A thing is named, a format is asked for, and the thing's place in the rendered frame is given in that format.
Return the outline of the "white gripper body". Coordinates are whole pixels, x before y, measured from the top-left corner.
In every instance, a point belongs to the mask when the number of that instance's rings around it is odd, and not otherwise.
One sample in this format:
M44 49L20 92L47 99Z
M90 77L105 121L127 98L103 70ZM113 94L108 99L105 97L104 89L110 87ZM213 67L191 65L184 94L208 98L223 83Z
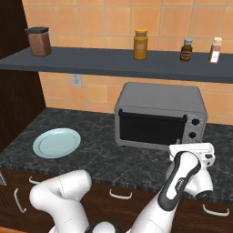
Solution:
M188 151L197 154L203 161L215 160L215 149L210 143L175 144L169 147L169 159L174 160L177 152Z

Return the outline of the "black toaster oven door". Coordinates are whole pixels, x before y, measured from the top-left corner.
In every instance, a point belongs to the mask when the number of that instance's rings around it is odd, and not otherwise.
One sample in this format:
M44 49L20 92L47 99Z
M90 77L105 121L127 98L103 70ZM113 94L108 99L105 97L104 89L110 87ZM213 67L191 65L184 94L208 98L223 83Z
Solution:
M127 121L119 118L119 137L126 141L168 146L182 141L186 123L158 120Z

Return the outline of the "silver toaster oven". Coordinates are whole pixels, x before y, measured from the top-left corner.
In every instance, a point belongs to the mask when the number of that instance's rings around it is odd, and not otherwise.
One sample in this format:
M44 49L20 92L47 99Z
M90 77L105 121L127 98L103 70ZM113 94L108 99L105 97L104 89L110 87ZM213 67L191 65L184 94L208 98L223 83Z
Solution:
M149 83L124 84L121 94L115 105L115 136L116 142L121 146L142 147L158 150L167 150L168 146L122 140L119 137L119 116L117 112L122 109L128 113L138 113L168 117L182 117L187 115L187 123L182 141L177 143L190 144L203 137L208 112L204 105L202 95L196 86L174 86ZM192 119L199 119L194 126ZM195 132L195 138L188 134Z

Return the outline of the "dark wooden cupboard door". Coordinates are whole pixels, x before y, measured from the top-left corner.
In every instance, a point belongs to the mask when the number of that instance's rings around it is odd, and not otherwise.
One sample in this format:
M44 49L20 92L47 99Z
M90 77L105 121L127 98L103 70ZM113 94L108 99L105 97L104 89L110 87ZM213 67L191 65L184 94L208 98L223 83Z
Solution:
M26 233L48 233L54 226L53 219L44 211L32 207L29 193L34 184L29 178L42 182L51 178L49 175L35 174L25 171L0 168L0 226L24 231ZM18 209L14 191L18 188L17 196L25 214Z

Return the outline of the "dark wooden drawer front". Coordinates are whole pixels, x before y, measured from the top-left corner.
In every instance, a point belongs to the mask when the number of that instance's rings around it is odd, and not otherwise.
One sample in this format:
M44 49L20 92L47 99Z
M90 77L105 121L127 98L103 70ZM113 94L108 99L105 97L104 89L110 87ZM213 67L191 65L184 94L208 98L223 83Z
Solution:
M202 205L209 210L226 212L227 217L207 214ZM177 207L170 233L233 233L233 206L218 202L183 198Z
M91 225L111 221L126 233L156 193L93 182L81 203Z

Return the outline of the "small dark brown bottle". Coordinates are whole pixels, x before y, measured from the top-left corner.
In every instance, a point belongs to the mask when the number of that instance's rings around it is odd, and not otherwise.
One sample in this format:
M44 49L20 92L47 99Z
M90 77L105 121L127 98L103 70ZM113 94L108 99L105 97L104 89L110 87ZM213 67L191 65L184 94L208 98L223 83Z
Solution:
M192 42L193 40L191 38L185 38L184 39L184 45L181 47L180 51L180 60L187 62L191 59L192 54Z

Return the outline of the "white and red spice bottle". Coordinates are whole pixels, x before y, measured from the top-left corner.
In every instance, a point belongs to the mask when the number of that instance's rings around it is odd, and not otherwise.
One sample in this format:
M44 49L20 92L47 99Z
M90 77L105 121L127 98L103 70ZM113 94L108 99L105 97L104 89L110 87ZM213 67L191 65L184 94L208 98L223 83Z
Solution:
M210 54L209 54L209 62L210 63L216 64L218 62L221 46L222 46L222 38L215 37L214 41L211 45L211 48L210 48Z

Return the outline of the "yellow jar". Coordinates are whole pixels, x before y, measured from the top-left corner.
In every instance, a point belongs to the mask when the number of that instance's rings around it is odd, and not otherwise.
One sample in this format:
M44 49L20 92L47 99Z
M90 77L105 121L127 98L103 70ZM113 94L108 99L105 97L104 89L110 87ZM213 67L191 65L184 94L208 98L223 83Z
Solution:
M138 29L134 37L133 57L136 60L145 60L147 58L147 30Z

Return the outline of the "light blue plate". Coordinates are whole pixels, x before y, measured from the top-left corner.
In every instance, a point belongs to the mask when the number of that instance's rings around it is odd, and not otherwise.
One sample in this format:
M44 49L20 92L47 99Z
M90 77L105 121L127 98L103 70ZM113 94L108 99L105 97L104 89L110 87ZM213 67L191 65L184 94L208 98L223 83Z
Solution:
M33 150L42 158L60 158L73 153L80 143L81 136L74 129L55 128L38 136Z

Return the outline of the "brown jar with black lid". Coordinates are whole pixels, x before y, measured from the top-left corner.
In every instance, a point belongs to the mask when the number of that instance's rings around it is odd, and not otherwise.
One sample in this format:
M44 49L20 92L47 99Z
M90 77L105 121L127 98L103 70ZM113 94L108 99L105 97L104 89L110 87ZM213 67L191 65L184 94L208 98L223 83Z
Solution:
M48 56L51 54L48 31L48 27L42 26L30 27L25 30L33 56Z

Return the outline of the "dark wooden tall cabinet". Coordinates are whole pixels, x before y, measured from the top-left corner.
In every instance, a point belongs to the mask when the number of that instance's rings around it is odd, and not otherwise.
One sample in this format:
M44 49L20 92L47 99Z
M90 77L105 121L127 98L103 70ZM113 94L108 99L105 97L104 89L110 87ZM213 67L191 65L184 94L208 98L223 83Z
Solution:
M29 47L22 0L0 0L0 59ZM46 108L37 72L0 69L0 153Z

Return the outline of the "dark grey wall shelf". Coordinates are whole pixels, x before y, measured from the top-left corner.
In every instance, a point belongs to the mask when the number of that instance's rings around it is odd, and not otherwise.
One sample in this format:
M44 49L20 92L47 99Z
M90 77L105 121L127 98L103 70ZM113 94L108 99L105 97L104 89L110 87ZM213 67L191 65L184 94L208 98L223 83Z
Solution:
M207 53L182 62L178 52L149 51L137 61L131 50L55 46L48 56L33 56L28 48L14 53L0 60L0 69L233 84L232 54L211 64Z

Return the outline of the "white wall socket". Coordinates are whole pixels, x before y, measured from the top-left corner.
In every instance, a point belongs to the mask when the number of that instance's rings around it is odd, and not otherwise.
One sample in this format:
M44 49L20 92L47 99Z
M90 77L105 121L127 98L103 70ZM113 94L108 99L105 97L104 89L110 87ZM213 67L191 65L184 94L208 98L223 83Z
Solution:
M82 86L82 76L80 74L72 74L71 75L71 85L74 87Z

